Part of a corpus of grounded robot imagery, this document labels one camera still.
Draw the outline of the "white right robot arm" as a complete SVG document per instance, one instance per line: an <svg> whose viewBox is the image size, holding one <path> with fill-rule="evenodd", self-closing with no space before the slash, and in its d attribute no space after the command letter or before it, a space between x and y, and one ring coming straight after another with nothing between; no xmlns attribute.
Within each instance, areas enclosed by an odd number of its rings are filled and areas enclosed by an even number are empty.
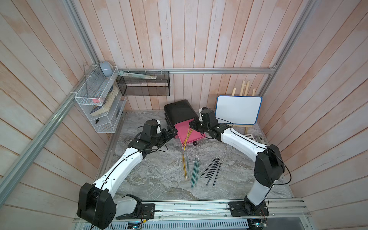
<svg viewBox="0 0 368 230"><path fill-rule="evenodd" d="M203 107L199 118L189 123L190 127L202 134L207 133L213 139L228 144L239 150L254 163L255 182L251 191L244 199L244 207L255 209L266 199L272 186L280 179L285 171L290 172L282 160L279 148L276 145L264 145L253 141L237 132L230 121L220 123L215 112Z"/></svg>

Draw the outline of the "black drawer cabinet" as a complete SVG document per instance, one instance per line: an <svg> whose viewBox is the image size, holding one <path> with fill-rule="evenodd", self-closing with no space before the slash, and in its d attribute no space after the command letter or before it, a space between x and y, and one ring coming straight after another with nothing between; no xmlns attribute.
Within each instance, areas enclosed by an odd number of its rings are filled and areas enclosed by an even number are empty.
<svg viewBox="0 0 368 230"><path fill-rule="evenodd" d="M168 125L176 124L198 117L187 100L181 100L164 106L165 120Z"/></svg>

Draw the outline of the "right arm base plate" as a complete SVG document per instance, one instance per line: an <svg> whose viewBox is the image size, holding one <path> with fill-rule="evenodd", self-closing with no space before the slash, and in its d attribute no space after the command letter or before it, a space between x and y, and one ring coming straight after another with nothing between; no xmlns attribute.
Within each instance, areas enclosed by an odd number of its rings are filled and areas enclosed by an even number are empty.
<svg viewBox="0 0 368 230"><path fill-rule="evenodd" d="M249 201L233 201L228 203L228 210L232 217L268 217L268 207L265 201L255 206Z"/></svg>

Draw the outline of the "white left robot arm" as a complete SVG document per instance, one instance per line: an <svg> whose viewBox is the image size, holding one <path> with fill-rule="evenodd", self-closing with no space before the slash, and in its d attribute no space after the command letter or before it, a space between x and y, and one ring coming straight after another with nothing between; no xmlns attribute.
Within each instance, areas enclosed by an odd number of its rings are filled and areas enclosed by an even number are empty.
<svg viewBox="0 0 368 230"><path fill-rule="evenodd" d="M141 213L141 199L134 195L114 198L120 185L129 173L153 152L160 151L168 141L177 135L177 130L168 126L162 128L160 121L147 120L142 132L128 144L121 158L93 184L85 183L79 192L77 216L86 220L91 227L107 228L113 219L127 215L138 217Z"/></svg>

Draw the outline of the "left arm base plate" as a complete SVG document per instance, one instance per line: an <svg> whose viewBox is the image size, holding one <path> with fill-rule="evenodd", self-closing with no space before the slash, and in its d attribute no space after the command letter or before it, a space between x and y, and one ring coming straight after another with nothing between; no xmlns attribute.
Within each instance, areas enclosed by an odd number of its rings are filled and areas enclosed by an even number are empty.
<svg viewBox="0 0 368 230"><path fill-rule="evenodd" d="M153 219L155 215L155 204L138 204L133 213L124 214L116 217L117 220L121 219Z"/></svg>

